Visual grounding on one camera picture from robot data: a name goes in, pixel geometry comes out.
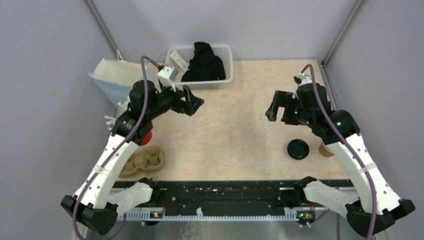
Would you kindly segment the black coffee cup lid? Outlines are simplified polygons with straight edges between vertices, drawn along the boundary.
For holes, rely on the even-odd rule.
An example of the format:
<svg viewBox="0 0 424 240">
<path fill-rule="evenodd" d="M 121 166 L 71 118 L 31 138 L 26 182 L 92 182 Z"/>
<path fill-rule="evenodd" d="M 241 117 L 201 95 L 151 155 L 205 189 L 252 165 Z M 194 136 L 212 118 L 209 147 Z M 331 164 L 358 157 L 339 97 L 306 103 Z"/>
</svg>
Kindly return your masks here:
<svg viewBox="0 0 424 240">
<path fill-rule="evenodd" d="M 287 145 L 288 155 L 295 160 L 305 159 L 309 153 L 309 145 L 301 139 L 293 139 Z"/>
</svg>

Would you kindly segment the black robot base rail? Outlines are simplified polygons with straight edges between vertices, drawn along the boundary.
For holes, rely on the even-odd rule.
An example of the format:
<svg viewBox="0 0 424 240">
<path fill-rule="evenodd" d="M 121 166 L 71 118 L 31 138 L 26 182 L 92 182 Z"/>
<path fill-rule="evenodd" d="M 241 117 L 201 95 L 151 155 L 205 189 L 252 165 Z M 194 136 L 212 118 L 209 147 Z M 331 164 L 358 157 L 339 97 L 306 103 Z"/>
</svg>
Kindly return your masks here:
<svg viewBox="0 0 424 240">
<path fill-rule="evenodd" d="M 296 180 L 157 181 L 151 199 L 136 209 L 163 210 L 165 217 L 202 216 L 253 219 L 282 217 L 289 210 L 318 210 L 301 200 Z"/>
</svg>

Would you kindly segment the stack of paper cups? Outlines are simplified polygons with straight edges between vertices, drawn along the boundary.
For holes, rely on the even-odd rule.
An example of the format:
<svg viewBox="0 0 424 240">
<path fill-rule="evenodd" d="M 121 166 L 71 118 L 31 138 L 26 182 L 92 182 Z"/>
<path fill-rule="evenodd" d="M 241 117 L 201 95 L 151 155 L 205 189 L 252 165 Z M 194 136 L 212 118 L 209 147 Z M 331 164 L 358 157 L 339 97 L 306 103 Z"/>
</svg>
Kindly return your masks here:
<svg viewBox="0 0 424 240">
<path fill-rule="evenodd" d="M 327 149 L 327 147 L 325 146 L 323 142 L 320 143 L 318 151 L 325 158 L 330 158 L 334 156 L 334 153 L 331 152 L 329 149 Z"/>
</svg>

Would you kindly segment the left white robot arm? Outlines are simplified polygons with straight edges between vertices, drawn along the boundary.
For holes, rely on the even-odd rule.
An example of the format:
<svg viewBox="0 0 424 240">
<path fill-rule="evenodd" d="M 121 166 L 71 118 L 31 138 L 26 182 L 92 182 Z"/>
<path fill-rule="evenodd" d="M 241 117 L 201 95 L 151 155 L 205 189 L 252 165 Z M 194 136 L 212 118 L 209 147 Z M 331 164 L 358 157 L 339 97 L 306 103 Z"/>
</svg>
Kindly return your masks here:
<svg viewBox="0 0 424 240">
<path fill-rule="evenodd" d="M 144 203 L 154 207 L 160 202 L 156 183 L 146 178 L 111 194 L 126 162 L 153 129 L 153 120 L 170 110 L 192 116 L 205 102 L 193 95 L 187 85 L 182 89 L 161 86 L 157 90 L 150 80 L 134 83 L 128 99 L 127 110 L 116 119 L 91 173 L 74 194 L 64 196 L 61 201 L 74 226 L 80 223 L 101 236 L 132 208 Z"/>
</svg>

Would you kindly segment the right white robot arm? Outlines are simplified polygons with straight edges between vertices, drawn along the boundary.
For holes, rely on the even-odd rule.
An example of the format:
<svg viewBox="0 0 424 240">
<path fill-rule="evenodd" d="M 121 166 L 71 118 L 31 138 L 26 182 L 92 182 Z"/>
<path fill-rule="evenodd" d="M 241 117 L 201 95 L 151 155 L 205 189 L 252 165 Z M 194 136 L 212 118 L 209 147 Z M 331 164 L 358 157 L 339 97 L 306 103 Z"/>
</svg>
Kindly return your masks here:
<svg viewBox="0 0 424 240">
<path fill-rule="evenodd" d="M 276 121 L 284 108 L 282 121 L 306 126 L 338 158 L 356 195 L 349 195 L 322 181 L 307 176 L 294 186 L 293 200 L 299 206 L 310 202 L 322 205 L 344 217 L 362 237 L 370 237 L 391 227 L 415 209 L 409 199 L 401 198 L 387 183 L 365 146 L 360 129 L 345 110 L 332 110 L 326 88 L 307 83 L 295 92 L 277 90 L 265 116 Z"/>
</svg>

